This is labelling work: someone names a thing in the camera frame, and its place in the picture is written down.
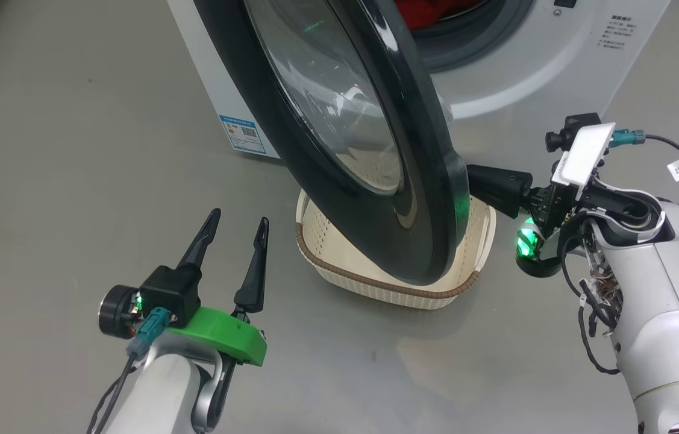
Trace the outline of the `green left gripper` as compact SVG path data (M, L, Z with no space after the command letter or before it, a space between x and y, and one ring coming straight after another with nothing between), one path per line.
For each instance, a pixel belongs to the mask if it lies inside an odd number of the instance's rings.
M213 209L197 231L178 267L201 268L221 219L221 209ZM254 253L241 288L234 297L236 311L259 313L264 309L269 219L262 217L254 236ZM128 340L125 354L136 362L157 348L157 339L169 336L188 338L201 348L226 354L241 363L261 367L268 345L253 325L220 310L200 307L188 325L178 327L178 318L165 307L149 309L145 292L127 286L115 286L105 295L98 311L100 332Z

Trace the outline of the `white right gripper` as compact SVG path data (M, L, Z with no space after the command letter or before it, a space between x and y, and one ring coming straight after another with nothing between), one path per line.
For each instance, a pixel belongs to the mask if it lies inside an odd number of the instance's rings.
M546 148L563 154L548 187L531 189L534 178L528 172L467 165L472 196L510 219L521 212L530 215L532 227L516 236L516 264L525 274L546 278L562 268L562 250L576 226L565 225L583 206L585 190L611 145L615 127L614 123L579 123L549 132Z

